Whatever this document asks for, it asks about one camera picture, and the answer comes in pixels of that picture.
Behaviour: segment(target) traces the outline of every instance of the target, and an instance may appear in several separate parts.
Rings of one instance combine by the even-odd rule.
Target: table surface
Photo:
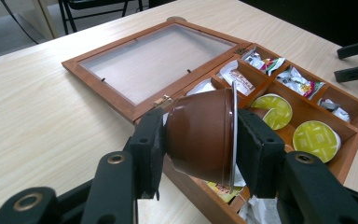
[[[171,16],[256,42],[358,97],[358,81],[333,72],[358,66],[339,46],[236,0],[179,0],[0,57],[0,206],[48,186],[58,195],[90,180],[101,156],[121,150],[133,126],[61,62]],[[345,186],[358,191],[358,152]],[[140,201],[140,223],[209,223],[164,175],[160,201]]]

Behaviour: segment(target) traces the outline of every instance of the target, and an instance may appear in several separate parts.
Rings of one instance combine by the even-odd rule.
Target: chair
[[[73,32],[77,32],[75,20],[84,19],[93,16],[100,16],[103,14],[119,12],[119,11],[122,11],[121,17],[124,17],[126,15],[127,5],[129,1],[133,1],[133,0],[59,0],[58,2],[60,5],[60,12],[62,15],[62,23],[63,23],[63,28],[65,30],[65,34],[66,35],[69,34],[68,26],[66,24],[67,21],[69,21],[69,23],[71,24]],[[105,12],[94,13],[94,14],[89,14],[79,17],[73,17],[71,13],[71,9],[81,10],[81,9],[92,8],[92,7],[104,7],[104,6],[120,4],[120,3],[124,3],[124,7],[122,9],[109,10]],[[139,8],[142,11],[143,10],[142,0],[138,0],[138,3],[139,3]]]

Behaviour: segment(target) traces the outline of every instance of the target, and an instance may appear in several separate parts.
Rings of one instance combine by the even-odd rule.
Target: wooden frame
[[[91,74],[90,71],[81,65],[81,62],[84,62],[95,55],[104,54],[110,49],[124,46],[129,44],[131,41],[136,41],[137,38],[151,35],[153,32],[164,29],[173,24],[179,24],[185,26],[186,28],[203,32],[207,35],[216,36],[234,43],[234,46],[216,58],[194,69],[188,75],[181,77],[173,84],[168,85],[162,91],[158,91],[148,97],[145,101],[138,105],[132,104],[119,92],[107,87],[99,78]],[[256,48],[256,52],[258,52],[263,59],[280,57],[274,52],[257,44],[252,44],[232,36],[199,27],[186,21],[171,20],[75,57],[74,59],[68,60],[62,64],[65,68],[74,73],[93,90],[100,94],[108,102],[108,104],[121,113],[126,119],[131,122],[136,122],[137,119],[139,119],[145,111],[151,109],[153,107],[153,103],[163,95],[169,94],[173,99],[177,99],[186,95],[188,91],[192,90],[198,83],[202,82],[202,80],[206,78],[210,77],[213,85],[217,89],[229,88],[229,84],[217,75],[225,64],[233,60],[237,60],[239,64],[238,70],[240,70],[241,73],[255,86],[255,90],[247,96],[239,93],[238,107],[250,107],[252,102],[257,97],[266,93],[276,93],[285,98],[292,106],[294,115],[290,123],[285,128],[276,132],[285,141],[288,146],[288,150],[293,148],[292,136],[296,127],[301,123],[307,120],[316,119],[329,125],[340,136],[342,145],[335,158],[326,165],[338,181],[340,183],[344,183],[358,148],[358,99],[301,68],[297,64],[287,60],[278,70],[274,71],[271,76],[267,76],[248,63],[240,60],[241,54],[243,54],[246,50],[253,48]],[[275,80],[275,77],[289,66],[295,67],[304,78],[308,80],[322,81],[325,85],[314,95],[312,99],[307,99],[297,94],[296,92],[285,87],[282,83]],[[351,122],[346,122],[331,114],[324,108],[318,106],[318,100],[320,98],[329,98],[335,103],[340,104],[341,107],[351,115]],[[249,197],[249,191],[244,190],[241,192],[241,197],[236,197],[230,203],[225,203],[207,186],[205,181],[176,172],[173,169],[169,158],[166,158],[164,162],[164,173],[213,223],[245,223],[237,213],[244,205],[242,198],[246,199]]]

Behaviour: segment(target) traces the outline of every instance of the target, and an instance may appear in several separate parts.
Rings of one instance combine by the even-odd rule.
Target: wooden tea box
[[[327,124],[340,137],[341,147],[326,165],[343,183],[358,148],[358,99],[288,60],[267,75],[242,59],[251,50],[261,59],[282,57],[256,43],[183,19],[171,19],[62,64],[124,118],[136,124],[146,111],[156,106],[169,111],[171,102],[185,96],[205,79],[209,78],[217,89],[229,88],[219,72],[228,63],[237,61],[237,70],[255,88],[247,95],[238,93],[238,108],[249,108],[255,99],[269,93],[283,97],[292,107],[293,116],[289,124],[276,132],[287,150],[293,150],[293,134],[300,124],[309,120]],[[324,83],[311,99],[276,79],[281,72],[293,67],[303,78]],[[320,99],[339,104],[351,121],[340,119],[319,106]],[[205,181],[176,172],[167,157],[164,174],[213,223],[245,223],[237,213],[244,205],[243,199],[249,198],[246,188],[241,196],[225,203]]]

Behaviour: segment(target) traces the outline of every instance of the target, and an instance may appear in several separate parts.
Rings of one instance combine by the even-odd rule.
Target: glass panel
[[[234,45],[174,24],[81,65],[138,105]]]

